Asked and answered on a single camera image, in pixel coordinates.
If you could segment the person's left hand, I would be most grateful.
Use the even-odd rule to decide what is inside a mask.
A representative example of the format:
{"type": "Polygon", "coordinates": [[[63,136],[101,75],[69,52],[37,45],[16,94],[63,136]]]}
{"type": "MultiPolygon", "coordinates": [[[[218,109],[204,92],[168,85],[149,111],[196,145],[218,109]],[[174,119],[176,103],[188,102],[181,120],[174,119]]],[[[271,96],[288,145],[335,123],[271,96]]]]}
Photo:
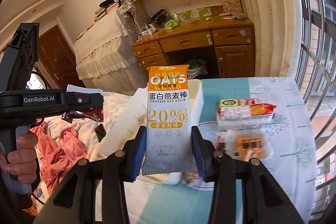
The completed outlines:
{"type": "Polygon", "coordinates": [[[1,151],[1,171],[18,176],[18,180],[25,184],[32,184],[37,179],[37,153],[35,146],[38,137],[28,131],[17,138],[19,149],[5,156],[1,151]]]}

